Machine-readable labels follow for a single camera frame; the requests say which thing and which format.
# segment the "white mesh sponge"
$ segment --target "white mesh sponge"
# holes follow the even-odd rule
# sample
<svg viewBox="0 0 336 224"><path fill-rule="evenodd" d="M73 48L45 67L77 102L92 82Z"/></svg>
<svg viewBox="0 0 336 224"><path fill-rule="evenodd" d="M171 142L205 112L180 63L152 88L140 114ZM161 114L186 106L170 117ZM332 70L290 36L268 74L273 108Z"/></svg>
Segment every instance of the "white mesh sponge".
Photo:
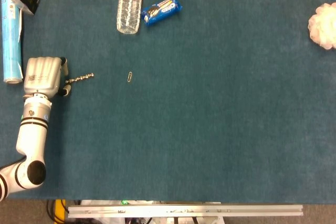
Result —
<svg viewBox="0 0 336 224"><path fill-rule="evenodd" d="M308 21L310 38L325 49L336 48L336 3L317 7Z"/></svg>

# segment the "blue wrapper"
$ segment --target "blue wrapper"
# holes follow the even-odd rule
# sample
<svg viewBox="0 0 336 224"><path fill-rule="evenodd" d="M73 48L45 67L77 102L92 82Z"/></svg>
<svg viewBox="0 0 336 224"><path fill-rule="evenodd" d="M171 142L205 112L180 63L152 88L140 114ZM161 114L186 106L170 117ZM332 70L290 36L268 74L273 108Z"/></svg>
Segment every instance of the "blue wrapper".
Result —
<svg viewBox="0 0 336 224"><path fill-rule="evenodd" d="M22 82L20 10L11 0L1 0L4 82Z"/></svg>
<svg viewBox="0 0 336 224"><path fill-rule="evenodd" d="M147 26L172 16L182 10L182 5L178 0L164 0L160 3L151 5L141 12L141 17Z"/></svg>

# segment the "plastic water bottle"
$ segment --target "plastic water bottle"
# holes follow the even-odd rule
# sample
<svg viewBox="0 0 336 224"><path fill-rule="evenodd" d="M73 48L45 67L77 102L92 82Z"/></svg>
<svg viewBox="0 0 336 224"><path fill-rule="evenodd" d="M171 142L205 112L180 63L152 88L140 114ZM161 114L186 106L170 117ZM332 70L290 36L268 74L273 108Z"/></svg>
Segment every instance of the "plastic water bottle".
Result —
<svg viewBox="0 0 336 224"><path fill-rule="evenodd" d="M135 34L139 29L142 0L119 0L117 29L123 34Z"/></svg>

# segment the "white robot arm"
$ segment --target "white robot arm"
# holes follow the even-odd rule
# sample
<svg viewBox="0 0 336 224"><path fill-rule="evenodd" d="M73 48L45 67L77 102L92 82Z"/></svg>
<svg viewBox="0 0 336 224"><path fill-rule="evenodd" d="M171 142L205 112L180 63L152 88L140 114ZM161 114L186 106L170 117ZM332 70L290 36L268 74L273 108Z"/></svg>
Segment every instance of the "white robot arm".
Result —
<svg viewBox="0 0 336 224"><path fill-rule="evenodd" d="M16 149L25 157L0 167L0 201L9 194L40 186L46 177L44 147L52 103L56 93L68 95L70 85L60 89L61 74L68 75L65 58L30 58L24 84L25 105Z"/></svg>

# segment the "floor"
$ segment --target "floor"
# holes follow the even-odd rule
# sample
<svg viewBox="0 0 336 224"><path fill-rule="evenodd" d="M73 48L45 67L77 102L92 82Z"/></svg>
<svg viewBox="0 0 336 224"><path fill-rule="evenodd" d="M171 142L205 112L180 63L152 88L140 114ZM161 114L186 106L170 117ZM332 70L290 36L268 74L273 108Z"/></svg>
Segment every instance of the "floor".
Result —
<svg viewBox="0 0 336 224"><path fill-rule="evenodd" d="M225 224L336 224L336 205L305 205L303 217L224 218ZM45 200L12 200L0 203L0 223L52 224Z"/></svg>

